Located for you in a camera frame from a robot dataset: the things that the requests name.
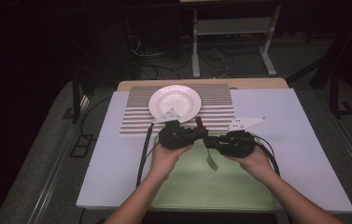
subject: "table leg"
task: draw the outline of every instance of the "table leg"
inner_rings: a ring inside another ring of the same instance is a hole
[[[192,71],[194,78],[200,78],[199,56],[198,56],[198,11],[193,11],[193,53]]]
[[[281,6],[275,7],[274,15],[272,16],[271,23],[269,25],[268,32],[266,33],[266,41],[262,47],[260,47],[260,56],[262,57],[263,63],[265,64],[266,70],[270,77],[276,76],[275,68],[272,64],[271,58],[268,55],[269,46],[271,45],[272,37],[275,32],[275,25],[277,24],[278,15],[280,14]]]

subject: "handheld controller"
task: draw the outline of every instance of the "handheld controller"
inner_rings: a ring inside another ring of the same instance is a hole
[[[180,127],[178,120],[165,122],[164,128],[159,132],[159,142],[166,148],[178,149],[192,145],[196,140],[203,139],[207,148],[219,151],[221,155],[244,158],[254,151],[257,144],[254,136],[245,131],[228,132],[226,135],[209,136],[208,130],[202,120],[196,118],[197,127]]]

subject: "plate rim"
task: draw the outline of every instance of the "plate rim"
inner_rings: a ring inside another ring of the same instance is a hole
[[[184,122],[189,121],[190,119],[193,119],[193,118],[199,113],[200,109],[202,108],[202,99],[201,99],[199,93],[198,93],[196,90],[194,90],[194,89],[191,88],[191,87],[184,86],[184,85],[169,85],[169,86],[161,87],[161,88],[159,88],[158,90],[156,90],[156,91],[151,95],[151,97],[149,98],[149,102],[148,102],[148,109],[149,109],[149,112],[150,112],[150,114],[152,115],[152,117],[155,118],[155,115],[154,115],[154,113],[152,112],[153,107],[154,107],[154,106],[153,106],[153,98],[154,98],[154,96],[160,94],[160,92],[163,92],[163,90],[166,90],[166,89],[170,89],[169,91],[171,91],[172,88],[173,88],[173,90],[176,90],[176,88],[178,88],[178,89],[183,88],[183,89],[186,89],[186,90],[192,92],[193,94],[195,94],[195,97],[191,96],[191,99],[192,99],[192,101],[193,101],[193,109],[192,109],[191,111],[196,110],[196,113],[194,113],[194,112],[193,112],[193,113],[190,113],[190,114],[193,114],[192,116],[190,116],[190,118],[189,118],[189,114],[184,115],[184,117],[181,117],[181,118],[180,118],[179,122],[180,122],[180,123],[184,123]]]

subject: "silver fork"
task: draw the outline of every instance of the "silver fork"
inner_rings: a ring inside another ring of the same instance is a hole
[[[210,149],[207,149],[207,163],[214,171],[218,169],[218,165],[213,161],[213,158],[211,158]]]

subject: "white table surface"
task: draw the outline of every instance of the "white table surface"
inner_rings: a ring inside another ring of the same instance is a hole
[[[135,188],[145,136],[120,136],[128,95],[127,91],[116,91],[112,96],[77,206],[118,207]],[[267,118],[248,131],[272,145],[283,179],[327,211],[352,212],[352,204],[293,89],[231,90],[231,96],[236,117]],[[147,160],[143,177],[149,164]]]

